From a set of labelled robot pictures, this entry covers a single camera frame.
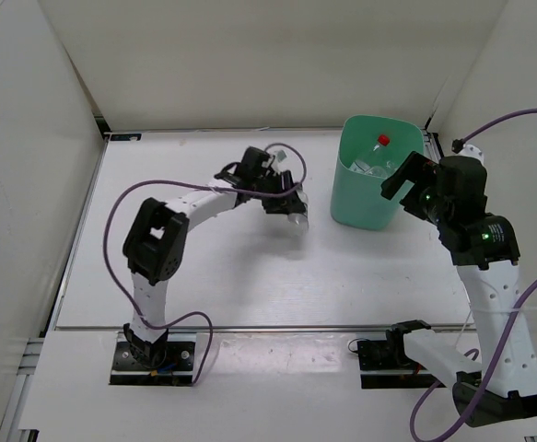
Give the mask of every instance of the teal container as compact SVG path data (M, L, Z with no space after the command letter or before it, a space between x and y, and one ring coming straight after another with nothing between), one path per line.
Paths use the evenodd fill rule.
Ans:
M383 155L379 156L383 164L392 161L400 166L411 152L424 153L422 131L410 122L368 115L357 115L348 119L342 130L330 206L332 218L338 223L381 230L391 222L399 208L399 202L410 189L409 185L404 185L389 201L380 196L383 179L350 170L359 155L372 152L381 134L391 139Z

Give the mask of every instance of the purple cable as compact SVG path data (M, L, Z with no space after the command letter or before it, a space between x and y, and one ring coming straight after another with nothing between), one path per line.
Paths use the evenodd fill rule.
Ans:
M181 181L173 181L173 180L147 180L147 181L141 181L137 182L133 186L129 187L127 190L125 190L121 195L117 198L117 201L114 202L112 205L112 209L109 212L109 216L106 220L106 225L104 227L104 234L102 236L102 256L104 258L104 264L106 265L106 269L109 271L109 275L112 278L112 281L119 287L119 289L123 292L123 294L129 299L129 302L131 302L131 305L133 306L133 309L137 312L137 315L141 318L141 321L150 329L153 330L164 330L168 329L179 322L182 322L183 320L186 320L190 318L191 316L201 316L203 317L208 326L209 326L209 341L204 349L203 359L201 359L201 365L198 368L198 371L196 372L196 376L194 377L193 384L195 384L198 381L198 378L201 376L201 373L203 372L204 362L206 361L206 357L209 354L209 351L211 350L211 343L213 341L213 322L208 317L208 315L202 311L191 311L190 313L186 313L183 316L180 316L176 320L173 320L172 322L168 322L167 324L163 325L154 325L151 322L149 322L146 318L143 316L143 311L139 307L139 305L135 302L134 298L131 296L129 291L124 287L123 283L121 283L121 280L117 277L114 270L112 270L111 260L109 258L109 234L111 233L111 225L112 225L112 219L114 219L114 215L117 212L117 209L119 208L119 205L121 205L121 202L125 199L125 197L131 193L132 191L139 189L141 187L149 186L152 184L168 184L171 186L179 186L179 187L185 187L187 189L195 189L197 191L213 191L213 192L233 192L233 193L243 193L245 195L249 196L257 196L261 198L284 198L288 195L290 195L292 192L295 192L302 184L303 181L307 178L307 163L305 162L305 158L291 145L286 145L285 143L272 143L268 145L264 150L269 150L272 147L276 146L282 146L287 149L289 149L291 152L293 152L298 159L301 162L301 165L303 167L303 175L301 176L301 179L298 183L296 183L292 188L290 188L288 191L281 192L281 193L266 193L266 192L256 192L256 191L246 191L243 189L233 189L231 187L209 187L209 186L201 186L198 184L189 184L187 182L181 182Z
M514 303L514 306L512 308L518 309L521 308L524 302L530 297L530 295L537 289L537 280L534 281L532 284L528 286L528 288L522 293L522 295L518 298L518 300ZM464 409L461 416L457 421L452 425L448 430L446 430L442 435L435 437L433 439L424 440L419 438L419 436L415 433L415 417L417 416L417 412L424 403L424 401L427 399L427 397L430 395L430 393L439 385L436 382L423 394L423 396L419 399L417 404L415 405L411 418L409 419L409 431L412 434L412 438L416 442L444 442L449 437L454 435L461 427L462 425L467 421L467 419L473 414L473 411L475 407L479 404L481 401L481 398L483 394L485 393L485 390L487 389L487 385L489 384L489 381L491 380L491 377L493 376L493 373L496 371L497 363L499 362L499 358L501 357L501 354L504 351L504 348L506 347L506 343L508 341L509 334L511 333L511 329L514 327L514 322L516 321L516 318L518 317L518 311L512 311L509 314L508 322L506 322L506 327L504 327L503 333L501 333L501 338L499 338L499 342L497 343L496 352L493 354L493 357L491 358L491 362L489 362L489 365L487 366L487 370L484 373L483 379L481 380L481 384L479 385L479 388L474 393L473 398L469 402L469 405L467 405L467 408Z
M491 122L487 123L486 125L481 126L479 129L477 129L473 133L468 134L467 136L462 138L462 142L467 143L468 141L470 141L472 138L474 138L478 134L480 134L482 132L485 132L487 129L495 126L496 124L500 124L501 122L504 122L504 121L512 119L512 118L520 117L522 115L531 115L533 113L537 113L537 108L522 109L522 110L516 110L515 112L507 113L506 115L503 115L503 116L501 116L499 118L496 118L496 119L492 120Z

